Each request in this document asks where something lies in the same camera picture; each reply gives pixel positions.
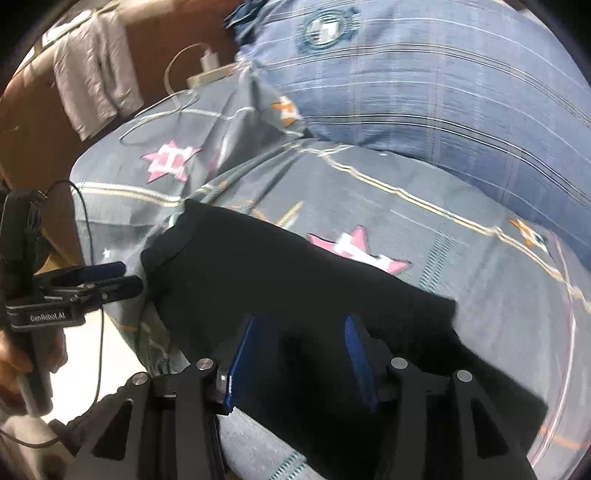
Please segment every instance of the gray cloth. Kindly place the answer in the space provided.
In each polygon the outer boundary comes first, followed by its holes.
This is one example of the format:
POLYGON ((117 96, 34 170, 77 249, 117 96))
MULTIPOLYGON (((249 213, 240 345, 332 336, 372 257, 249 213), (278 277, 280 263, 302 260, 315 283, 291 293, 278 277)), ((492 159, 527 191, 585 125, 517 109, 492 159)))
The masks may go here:
POLYGON ((238 408, 218 418, 224 457, 242 480, 322 480, 306 457, 238 408))
POLYGON ((117 114, 143 104, 125 29, 116 12, 94 15, 59 40, 53 71, 61 102, 81 140, 117 114))
MULTIPOLYGON (((136 121, 121 127, 74 166, 70 178, 85 196, 97 258, 102 252, 104 261, 122 260, 142 274, 139 253, 192 196, 387 268, 456 299, 462 342, 548 405, 528 456, 538 478, 558 480, 574 468, 591 432, 591 351, 584 347, 591 342, 591 275, 562 239, 435 166, 310 138, 289 99, 248 68, 179 101, 194 103, 168 116, 162 113, 174 109, 172 101, 158 105, 137 122, 159 117, 119 141, 136 121), (172 140, 184 171, 169 168, 172 140), (154 155, 163 145, 166 155, 154 155), (150 167, 158 159, 168 170, 155 179, 150 167)), ((144 315, 145 297, 139 302, 109 314, 136 352, 155 358, 166 351, 170 363, 167 332, 154 312, 144 315)), ((223 445, 228 455, 237 455, 234 441, 223 445)), ((273 459, 283 460, 284 453, 273 459)))

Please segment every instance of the white floor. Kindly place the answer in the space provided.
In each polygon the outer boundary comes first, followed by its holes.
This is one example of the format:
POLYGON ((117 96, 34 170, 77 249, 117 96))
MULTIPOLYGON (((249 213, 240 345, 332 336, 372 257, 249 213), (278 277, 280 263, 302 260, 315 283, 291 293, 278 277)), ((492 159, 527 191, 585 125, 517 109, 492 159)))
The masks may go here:
MULTIPOLYGON (((51 375, 53 411, 43 417, 64 424, 90 407, 95 397, 99 361, 100 312, 86 315, 86 324, 66 329, 68 362, 51 375)), ((103 374, 100 398, 114 393, 131 375, 145 371, 116 327, 105 315, 103 374)))

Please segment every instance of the black cloth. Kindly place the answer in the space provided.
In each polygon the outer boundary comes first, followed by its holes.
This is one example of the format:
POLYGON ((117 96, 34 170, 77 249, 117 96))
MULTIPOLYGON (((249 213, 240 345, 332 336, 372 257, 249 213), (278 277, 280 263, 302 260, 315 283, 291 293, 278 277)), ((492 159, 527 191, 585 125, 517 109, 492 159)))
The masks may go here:
MULTIPOLYGON (((516 402, 539 407, 461 344, 453 300, 269 223, 188 200, 142 263, 160 318, 192 363, 211 356, 228 366, 256 314, 257 358, 236 405, 326 478, 373 476, 381 441, 379 415, 363 399, 345 342, 351 316, 365 349, 377 340, 423 371, 471 370, 509 421, 519 420, 516 402)), ((520 421, 519 428, 539 426, 538 416, 520 421)))

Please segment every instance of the hanging towel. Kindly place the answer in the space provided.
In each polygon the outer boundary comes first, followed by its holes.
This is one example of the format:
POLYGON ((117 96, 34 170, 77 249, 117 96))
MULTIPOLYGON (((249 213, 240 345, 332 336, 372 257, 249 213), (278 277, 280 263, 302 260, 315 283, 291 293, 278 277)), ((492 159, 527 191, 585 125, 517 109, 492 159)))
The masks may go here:
POLYGON ((94 15, 67 33, 57 44, 53 71, 64 110, 81 140, 144 103, 116 12, 94 15))

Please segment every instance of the pillow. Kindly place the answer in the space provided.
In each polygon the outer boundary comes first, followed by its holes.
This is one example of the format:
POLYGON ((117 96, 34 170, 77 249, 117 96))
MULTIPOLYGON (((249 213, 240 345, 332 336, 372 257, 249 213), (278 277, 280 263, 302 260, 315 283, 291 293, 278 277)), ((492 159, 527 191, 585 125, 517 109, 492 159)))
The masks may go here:
POLYGON ((543 25, 493 0, 271 0, 248 33, 239 58, 321 140, 435 164, 591 266, 591 89, 543 25))

